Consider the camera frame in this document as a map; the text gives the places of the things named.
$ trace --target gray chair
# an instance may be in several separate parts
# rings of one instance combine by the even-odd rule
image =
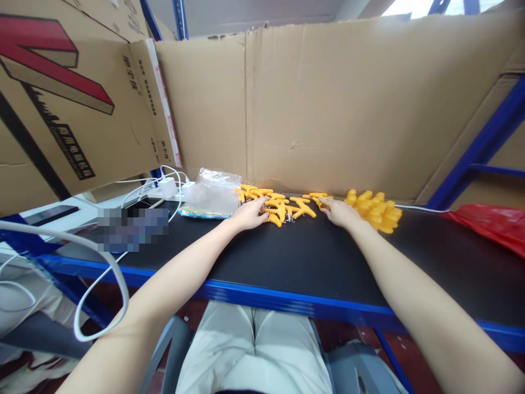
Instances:
[[[320,345],[315,325],[313,330]],[[162,394],[173,394],[177,388],[180,369],[188,352],[193,333],[177,316],[173,316],[160,337],[146,372],[140,394],[145,394],[153,374],[171,341],[162,382]],[[374,349],[358,341],[353,341],[334,351],[321,350],[326,363],[335,394],[398,394],[406,391],[395,375],[376,355]]]

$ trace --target plastic bag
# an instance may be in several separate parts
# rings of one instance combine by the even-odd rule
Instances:
[[[235,189],[240,188],[241,183],[240,175],[201,168],[180,214],[207,219],[229,218],[239,207]]]
[[[440,214],[525,258],[525,212],[494,205],[467,204]]]

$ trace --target black tabletop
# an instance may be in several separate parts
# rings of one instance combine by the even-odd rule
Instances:
[[[176,204],[160,207],[174,210]],[[120,264],[156,271],[219,223],[177,216],[168,235],[142,245]],[[474,319],[525,328],[525,260],[513,252],[435,213],[408,209],[399,228],[383,236]],[[78,252],[74,245],[58,251],[100,260],[96,254],[80,257]],[[355,242],[322,213],[281,228],[265,223],[239,234],[219,256],[208,279],[387,306]]]

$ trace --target leg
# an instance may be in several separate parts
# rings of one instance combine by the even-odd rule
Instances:
[[[244,355],[254,354],[251,308],[210,301],[180,370],[176,393],[210,393]]]
[[[328,370],[307,317],[254,310],[255,354],[278,364],[301,393],[332,393]]]

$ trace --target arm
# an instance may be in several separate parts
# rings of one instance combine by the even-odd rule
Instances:
[[[259,215],[268,199],[244,204],[153,275],[131,298],[123,320],[95,342],[58,393],[138,392],[166,323],[202,285],[233,237],[268,217]]]
[[[446,393],[521,393],[525,375],[423,270],[342,201],[323,210],[361,249],[390,307]]]

